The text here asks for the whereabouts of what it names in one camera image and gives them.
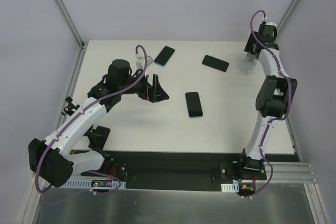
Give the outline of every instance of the cable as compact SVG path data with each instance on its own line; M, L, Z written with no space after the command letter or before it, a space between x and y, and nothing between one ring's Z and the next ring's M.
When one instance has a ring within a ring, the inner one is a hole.
M237 182L242 182L242 181L243 181L242 179L237 179L237 178L235 178L234 176L231 176L231 175L229 174L229 172L226 172L225 174L226 174L226 176L228 176L229 178L231 178L231 179L233 179L233 180L235 180L235 181L237 181Z
M266 18L266 13L264 10L259 10L257 12L255 12L253 15L252 15L252 18L251 18L251 21L250 21L250 29L251 29L251 34L253 35L254 39L256 42L258 42L259 45L261 45L261 47L263 47L266 51L268 51L272 57L274 58L276 64L277 64L277 68L278 68L278 71L279 71L279 74L287 81L287 87L288 87L288 104L287 104L287 111L286 111L286 114L284 117L282 118L273 118L271 120L268 121L267 123L267 126L266 126L266 129L264 131L264 134L262 135L262 138L261 138L261 142L260 142L260 146L259 146L259 151L260 151L260 155L261 157L263 158L263 160L269 165L269 167L271 168L271 173L269 175L269 178L267 180L267 182L263 185L263 187L261 189L259 189L258 191L256 191L254 193L254 195L260 193L262 190L265 189L265 187L270 183L270 181L272 180L273 178L273 173L274 173L274 169L273 169L273 166L272 164L265 158L265 155L263 153L263 144L264 144L264 141L265 141L265 138L266 138L266 135L267 135L267 132L269 130L269 127L271 125L272 122L274 121L283 121L285 120L287 117L288 117L288 114L289 114L289 111L290 111L290 107L291 107L291 99L292 99L292 96L291 96L291 83L290 83L290 79L289 77L285 76L282 71L281 71L281 65L280 65L280 61L279 59L276 57L276 55L268 48L266 47L258 38L257 36L255 35L254 31L253 31L253 19L254 17L258 14L258 13L263 13L264 15L264 18Z
M115 95L122 94L122 93L128 91L129 89L133 88L135 85L137 85L137 84L141 81L141 79L142 79L142 77L144 77L145 72L146 72L146 69L147 69L148 57L147 57L146 50L145 50L144 47L141 46L141 45L137 45L137 46L135 47L135 53L136 53L136 54L138 53L138 49L139 49L139 48L141 48L142 51L143 51L143 54L144 54L144 57L145 57L145 66L144 66L144 68L143 68L141 74L139 75L139 77L136 79L136 81L133 82L133 83L132 83L131 85L129 85L128 87L122 89L122 90L119 90L119 91L117 91L117 92L115 92L115 93L112 93L112 94L105 95L104 97L101 97L101 98L95 100L94 102L91 102L89 105L87 105L87 106L83 109L84 112L86 112L89 108L91 108L93 105L99 103L99 102L102 101L102 100L105 100L105 99L107 99L107 98L111 98L111 97L113 97L113 96L115 96ZM59 133L56 135L56 139L53 139L53 140L50 142L50 144L47 146L47 148L45 149L45 151L42 153L42 156L41 156L41 158L40 158L40 160L39 160L39 162L38 162L38 164L37 164L36 174L35 174L35 187L36 187L36 190L37 190L40 194L45 193L45 192L48 191L48 190L50 189L50 187L51 187L51 184L50 184L45 190L41 190L41 189L39 188L39 181L38 181L38 178L39 178L39 174L40 174L40 170L41 170L41 166L42 166L42 162L43 162L43 160L45 159L45 157L46 157L48 151L50 150L50 148L52 147L52 145L56 142L56 140L57 140L57 139L63 134L63 132L64 132L68 127L70 127L70 126L73 124L73 122L74 122L78 117L80 117L81 115L82 115L82 113L78 113L78 114L76 114L76 115L75 115L75 116L74 116L74 117L73 117L73 118L72 118L72 119L71 119L71 120L70 120L70 121L69 121L69 122L68 122L68 123L61 129L61 130L60 130L60 131L59 131Z

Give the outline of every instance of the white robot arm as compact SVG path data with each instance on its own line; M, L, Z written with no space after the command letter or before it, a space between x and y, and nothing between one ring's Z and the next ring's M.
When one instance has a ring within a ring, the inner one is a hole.
M120 102L123 94L137 94L139 98L150 102L169 99L156 74L153 75L153 84L148 83L148 76L144 74L144 62L146 61L147 66L150 62L139 56L137 59L140 69L133 76L127 61L114 60L109 66L108 74L90 90L81 106L73 105L72 99L66 98L68 106L64 112L70 116L68 120L43 141L35 138L28 146L30 169L37 176L59 187L71 175L89 170L110 173L111 167L114 167L113 160L102 150L110 129L98 126L93 130L92 125ZM70 154L83 135L89 138L89 147L92 150Z
M259 61L266 78L256 99L257 122L239 162L239 172L247 173L258 173L263 169L270 136L277 122L287 114L297 87L296 79L289 78L280 61L279 47L274 43L277 37L276 24L264 20L259 31L253 33L245 47L245 61L253 64Z

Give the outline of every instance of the phone screen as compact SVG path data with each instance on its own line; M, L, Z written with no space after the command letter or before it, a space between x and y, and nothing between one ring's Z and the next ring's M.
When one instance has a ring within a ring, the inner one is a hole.
M203 116L200 95L198 92L189 92L185 94L189 117L198 118Z
M159 64L160 66L166 65L167 61L170 59L170 57L175 52L175 49L171 47L164 47L162 51L159 53L159 55L155 58L154 62L156 64Z
M229 62L214 58L212 56L206 55L202 61L203 65L206 65L208 67L226 72Z

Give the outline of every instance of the white table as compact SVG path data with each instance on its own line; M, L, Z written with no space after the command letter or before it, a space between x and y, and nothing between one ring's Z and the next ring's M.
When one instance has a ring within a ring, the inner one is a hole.
M94 126L109 127L104 150L240 153L255 126L256 96L265 79L261 64L254 69L244 62L245 42L213 41L116 41L91 40L73 95L82 104L114 59L125 59L135 70L136 45L155 58L164 46L176 51L165 67L152 64L150 75L159 75L169 100L150 103L137 95L123 95L112 110ZM229 62L227 72L202 65L205 55ZM203 117L189 118L185 93L197 91ZM75 150L88 150L83 137ZM267 153L293 154L285 122L279 122Z

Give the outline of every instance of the gray wall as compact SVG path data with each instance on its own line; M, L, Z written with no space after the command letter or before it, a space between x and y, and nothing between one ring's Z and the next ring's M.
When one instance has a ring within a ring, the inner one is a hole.
M13 224L32 175L28 144L53 130L79 49L53 0L0 6L0 223Z
M63 0L83 40L245 41L264 8L279 21L291 0Z
M290 122L303 160L312 162L336 223L336 0L302 0L278 40L286 71L298 79Z

